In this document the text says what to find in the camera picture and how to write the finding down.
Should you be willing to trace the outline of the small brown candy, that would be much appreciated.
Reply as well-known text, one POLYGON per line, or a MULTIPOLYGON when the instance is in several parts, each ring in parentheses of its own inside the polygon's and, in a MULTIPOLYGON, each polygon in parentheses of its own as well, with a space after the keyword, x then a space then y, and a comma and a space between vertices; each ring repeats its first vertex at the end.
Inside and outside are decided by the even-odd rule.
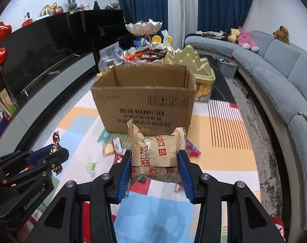
MULTIPOLYGON (((60 142, 59 131, 56 131, 53 133, 52 140, 53 140, 53 145, 50 149, 50 152, 49 152, 50 154, 57 152, 61 148, 61 145, 59 144, 60 142)), ((58 165, 56 167, 53 166, 53 172, 56 175, 59 175, 62 172, 62 170, 63 170, 62 165, 58 165)))

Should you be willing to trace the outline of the green small candy packet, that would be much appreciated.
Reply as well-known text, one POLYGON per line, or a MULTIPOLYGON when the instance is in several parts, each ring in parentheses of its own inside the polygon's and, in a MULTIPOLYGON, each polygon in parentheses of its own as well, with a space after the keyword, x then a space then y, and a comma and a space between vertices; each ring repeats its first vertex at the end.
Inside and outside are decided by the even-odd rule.
POLYGON ((95 176, 96 165, 97 165, 97 161, 91 155, 89 155, 88 158, 87 158, 86 168, 87 168, 88 174, 91 177, 95 176))

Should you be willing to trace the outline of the clear packet yellow cake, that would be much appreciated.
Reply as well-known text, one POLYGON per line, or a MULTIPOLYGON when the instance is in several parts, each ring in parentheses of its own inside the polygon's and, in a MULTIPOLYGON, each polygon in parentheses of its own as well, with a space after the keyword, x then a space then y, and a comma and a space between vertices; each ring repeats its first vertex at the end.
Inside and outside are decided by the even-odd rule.
POLYGON ((116 155, 116 154, 123 155, 123 148, 120 142, 120 138, 116 137, 109 143, 103 144, 102 154, 103 154, 103 157, 107 157, 110 155, 116 155))

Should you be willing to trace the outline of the red plum candy packet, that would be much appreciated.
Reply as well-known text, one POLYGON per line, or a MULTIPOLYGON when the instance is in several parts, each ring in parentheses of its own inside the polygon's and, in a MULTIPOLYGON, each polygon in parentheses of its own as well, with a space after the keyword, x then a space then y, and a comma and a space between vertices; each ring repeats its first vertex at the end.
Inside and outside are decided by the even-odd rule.
POLYGON ((189 140, 186 141, 186 152, 188 157, 198 157, 201 155, 201 151, 189 140))

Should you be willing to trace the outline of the tan fortune biscuits packet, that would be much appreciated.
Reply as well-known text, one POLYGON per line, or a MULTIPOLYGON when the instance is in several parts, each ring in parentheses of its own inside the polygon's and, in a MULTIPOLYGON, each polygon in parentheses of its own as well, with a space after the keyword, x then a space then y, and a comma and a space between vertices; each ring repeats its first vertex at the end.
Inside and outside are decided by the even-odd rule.
POLYGON ((141 178, 181 185, 177 153, 186 149, 186 131, 177 127, 170 135, 146 137, 130 119, 127 122, 130 151, 130 186, 141 178))

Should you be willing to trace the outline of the red small snack packet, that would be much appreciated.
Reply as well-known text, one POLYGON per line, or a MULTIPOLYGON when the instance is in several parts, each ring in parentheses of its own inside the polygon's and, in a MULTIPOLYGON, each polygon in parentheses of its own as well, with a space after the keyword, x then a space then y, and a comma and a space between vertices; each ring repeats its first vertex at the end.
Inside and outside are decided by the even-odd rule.
POLYGON ((121 154, 115 154, 114 155, 114 161, 113 161, 113 164, 117 164, 117 163, 120 163, 123 159, 124 155, 121 155, 121 154))

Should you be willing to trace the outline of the tray of assorted snacks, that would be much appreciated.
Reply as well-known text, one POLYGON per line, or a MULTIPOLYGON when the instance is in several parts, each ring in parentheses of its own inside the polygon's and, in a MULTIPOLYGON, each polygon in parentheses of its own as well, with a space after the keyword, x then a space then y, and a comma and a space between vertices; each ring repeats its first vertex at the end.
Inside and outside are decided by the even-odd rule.
POLYGON ((173 39, 169 35, 164 38, 159 35, 154 35, 152 38, 149 37, 149 40, 142 38, 133 41, 134 46, 128 50, 118 48, 115 57, 125 63, 163 61, 168 53, 174 54, 172 42, 173 39))

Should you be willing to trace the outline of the colourful patchwork table mat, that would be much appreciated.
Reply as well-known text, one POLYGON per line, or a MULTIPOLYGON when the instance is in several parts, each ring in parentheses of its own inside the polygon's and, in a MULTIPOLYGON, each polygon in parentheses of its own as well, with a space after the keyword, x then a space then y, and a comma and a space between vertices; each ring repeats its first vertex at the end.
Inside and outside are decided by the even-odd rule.
POLYGON ((283 242, 255 196, 257 170, 238 108, 189 103, 190 128, 149 133, 180 115, 166 90, 92 88, 99 113, 63 167, 28 242, 283 242))

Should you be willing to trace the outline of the yellow bear figurine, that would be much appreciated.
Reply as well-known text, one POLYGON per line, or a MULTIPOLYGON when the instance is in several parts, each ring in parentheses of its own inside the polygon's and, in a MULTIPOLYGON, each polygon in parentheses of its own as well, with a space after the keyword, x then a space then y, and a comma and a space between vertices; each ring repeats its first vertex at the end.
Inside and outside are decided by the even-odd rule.
POLYGON ((97 73, 96 76, 97 76, 98 78, 101 78, 101 77, 103 77, 103 73, 101 73, 101 72, 100 72, 100 73, 97 73))

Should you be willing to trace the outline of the grey sectional sofa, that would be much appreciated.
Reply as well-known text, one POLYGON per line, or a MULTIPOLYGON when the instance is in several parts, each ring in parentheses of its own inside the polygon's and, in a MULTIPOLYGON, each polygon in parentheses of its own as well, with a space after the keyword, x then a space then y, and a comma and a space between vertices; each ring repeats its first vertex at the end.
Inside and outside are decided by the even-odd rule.
POLYGON ((188 35, 184 44, 238 63, 280 143, 290 185, 290 236, 298 240, 307 231, 307 52, 261 31, 251 37, 259 47, 256 53, 200 35, 188 35))

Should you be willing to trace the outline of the grey rabbit plush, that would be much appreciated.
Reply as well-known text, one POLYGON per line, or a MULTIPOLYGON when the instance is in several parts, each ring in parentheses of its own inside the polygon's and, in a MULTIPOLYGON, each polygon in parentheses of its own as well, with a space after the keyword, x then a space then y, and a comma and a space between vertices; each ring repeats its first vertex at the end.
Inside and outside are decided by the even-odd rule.
POLYGON ((76 3, 76 0, 67 0, 68 1, 68 10, 71 12, 71 11, 74 11, 77 7, 77 3, 76 3))

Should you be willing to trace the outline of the grey storage bin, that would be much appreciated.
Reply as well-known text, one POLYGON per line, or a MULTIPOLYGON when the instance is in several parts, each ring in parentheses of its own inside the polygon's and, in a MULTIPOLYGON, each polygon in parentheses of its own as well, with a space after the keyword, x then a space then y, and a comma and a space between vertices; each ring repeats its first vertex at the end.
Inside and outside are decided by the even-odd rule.
POLYGON ((217 66, 224 77, 234 78, 238 64, 233 59, 217 57, 217 66))

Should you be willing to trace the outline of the pink plush toy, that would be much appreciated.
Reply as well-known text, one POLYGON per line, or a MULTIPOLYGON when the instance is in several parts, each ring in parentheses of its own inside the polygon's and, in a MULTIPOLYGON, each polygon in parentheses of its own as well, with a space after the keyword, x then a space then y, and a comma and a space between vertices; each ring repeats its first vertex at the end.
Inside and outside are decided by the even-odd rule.
POLYGON ((238 27, 238 30, 240 32, 240 36, 237 38, 238 45, 240 45, 240 47, 242 47, 243 49, 247 49, 247 50, 250 50, 254 53, 257 53, 259 51, 259 47, 253 41, 253 39, 251 37, 251 33, 246 32, 241 27, 238 27))

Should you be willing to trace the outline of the brown teddy bear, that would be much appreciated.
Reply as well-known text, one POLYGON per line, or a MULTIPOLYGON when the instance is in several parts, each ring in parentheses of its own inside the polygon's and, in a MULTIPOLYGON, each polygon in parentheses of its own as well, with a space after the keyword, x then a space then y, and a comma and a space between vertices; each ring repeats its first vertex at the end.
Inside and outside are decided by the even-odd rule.
POLYGON ((286 27, 280 26, 279 29, 273 33, 273 35, 275 39, 285 44, 289 44, 289 32, 286 27))

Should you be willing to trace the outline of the blue curtain right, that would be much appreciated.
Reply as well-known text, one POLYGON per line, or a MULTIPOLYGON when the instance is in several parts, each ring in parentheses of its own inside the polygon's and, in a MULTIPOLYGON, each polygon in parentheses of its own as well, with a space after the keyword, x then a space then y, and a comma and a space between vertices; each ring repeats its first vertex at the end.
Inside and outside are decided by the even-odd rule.
POLYGON ((224 31, 243 27, 252 0, 198 0, 199 31, 224 31))

